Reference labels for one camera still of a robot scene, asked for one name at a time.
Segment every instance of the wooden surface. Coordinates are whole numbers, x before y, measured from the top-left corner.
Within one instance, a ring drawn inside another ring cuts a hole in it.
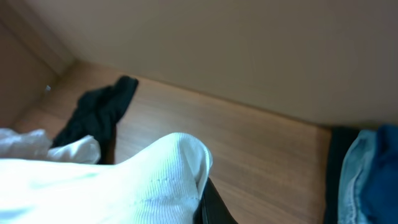
[[[24,0],[0,0],[0,21],[57,75],[64,74],[75,60]]]
[[[398,124],[396,0],[24,1],[82,60],[313,123]]]
[[[54,137],[86,90],[121,72],[79,64],[14,125]],[[210,177],[239,223],[321,223],[329,130],[144,78],[118,125],[116,162],[186,132],[213,154]]]
[[[11,125],[56,79],[0,22],[0,127]]]

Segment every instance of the white wall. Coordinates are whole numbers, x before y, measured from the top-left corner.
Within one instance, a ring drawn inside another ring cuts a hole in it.
[[[397,1],[26,1],[83,60],[316,123],[398,121]]]

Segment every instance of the white fabric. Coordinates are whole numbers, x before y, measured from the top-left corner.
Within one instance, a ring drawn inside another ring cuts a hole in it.
[[[183,133],[114,166],[0,160],[0,223],[192,223],[212,162]]]
[[[100,145],[92,136],[62,147],[50,149],[51,145],[42,129],[18,134],[0,128],[0,158],[95,164],[101,156]]]

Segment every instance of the blue jeans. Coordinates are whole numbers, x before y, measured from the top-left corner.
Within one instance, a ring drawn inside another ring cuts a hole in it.
[[[370,223],[361,211],[362,188],[376,153],[376,132],[362,130],[344,158],[338,192],[338,223]]]

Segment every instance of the clothing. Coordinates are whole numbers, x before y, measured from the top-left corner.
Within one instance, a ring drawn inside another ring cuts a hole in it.
[[[363,212],[371,223],[398,223],[398,127],[380,127],[376,145],[369,179],[361,194]]]
[[[95,164],[101,156],[100,145],[92,136],[63,147],[50,149],[51,144],[42,129],[18,134],[11,129],[0,128],[0,158]]]
[[[217,223],[237,224],[209,178],[200,202],[200,208],[195,215],[195,224]]]
[[[64,146],[86,135],[93,136],[101,148],[99,164],[105,164],[116,124],[125,114],[137,88],[136,79],[123,76],[114,86],[86,92],[79,100],[65,128],[55,137],[52,147]]]
[[[344,158],[338,195],[338,223],[370,223],[362,212],[359,196],[368,180],[375,153],[376,132],[362,130]]]
[[[336,127],[331,130],[328,164],[326,167],[326,208],[323,217],[324,224],[336,224],[338,219],[338,191],[341,168],[345,155],[358,137],[359,130]]]
[[[193,223],[212,162],[184,133],[113,166],[3,159],[0,223]]]

